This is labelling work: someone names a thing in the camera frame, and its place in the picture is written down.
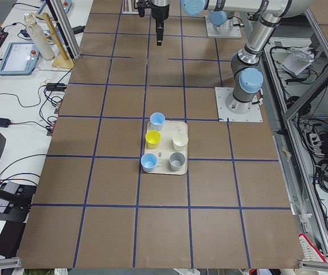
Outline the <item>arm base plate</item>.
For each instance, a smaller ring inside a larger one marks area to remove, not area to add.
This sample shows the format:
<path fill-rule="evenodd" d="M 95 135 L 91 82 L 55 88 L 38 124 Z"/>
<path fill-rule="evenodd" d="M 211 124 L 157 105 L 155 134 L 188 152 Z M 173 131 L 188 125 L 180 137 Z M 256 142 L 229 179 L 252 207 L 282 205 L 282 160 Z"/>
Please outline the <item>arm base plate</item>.
<path fill-rule="evenodd" d="M 236 18 L 233 18 L 233 25 L 226 22 L 221 26 L 216 26 L 210 21 L 209 16 L 206 15 L 205 23 L 208 37 L 228 39 L 240 39 L 242 37 L 240 26 L 237 26 L 239 22 Z"/>
<path fill-rule="evenodd" d="M 233 97 L 232 87 L 215 87 L 218 120 L 222 122 L 262 123 L 257 95 L 251 102 L 241 103 Z"/>

